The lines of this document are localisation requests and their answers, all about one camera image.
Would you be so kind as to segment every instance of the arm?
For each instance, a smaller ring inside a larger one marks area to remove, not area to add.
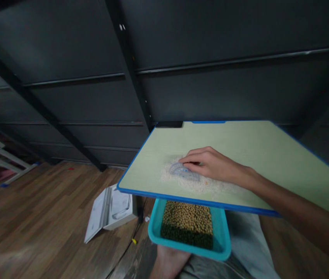
[[[211,147],[191,150],[179,160],[191,171],[252,191],[308,240],[329,255],[329,212],[227,158]]]

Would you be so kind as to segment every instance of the open box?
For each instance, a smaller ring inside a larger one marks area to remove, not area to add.
[[[213,247],[212,250],[208,250],[161,237],[160,230],[162,228],[166,202],[167,200],[155,200],[148,228],[149,238],[152,242],[214,260],[224,261],[229,258],[231,254],[231,243],[224,209],[210,207]]]
[[[121,193],[112,185],[93,202],[84,243],[90,241],[101,229],[111,231],[137,217],[136,196]]]

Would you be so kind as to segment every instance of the white box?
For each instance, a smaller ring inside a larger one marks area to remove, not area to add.
[[[111,231],[137,217],[136,196],[119,192],[112,185],[95,199],[88,222],[84,243],[90,241],[101,229]]]

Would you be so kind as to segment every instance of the soybean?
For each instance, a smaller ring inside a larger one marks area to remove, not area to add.
[[[166,239],[211,250],[213,231],[209,207],[167,201],[160,235]]]

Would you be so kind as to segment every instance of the finger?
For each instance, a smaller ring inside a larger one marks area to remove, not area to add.
[[[204,156],[203,153],[192,154],[180,159],[179,162],[180,163],[204,162]]]
[[[192,172],[202,174],[204,171],[204,166],[194,165],[192,163],[185,163],[184,167],[188,168]]]
[[[216,150],[214,150],[212,147],[210,146],[206,146],[206,147],[202,147],[202,148],[197,148],[197,149],[192,149],[190,150],[188,153],[187,153],[187,156],[188,155],[192,155],[192,154],[197,154],[197,153],[202,153],[204,151],[209,151],[209,152],[212,152],[212,153],[217,153]]]

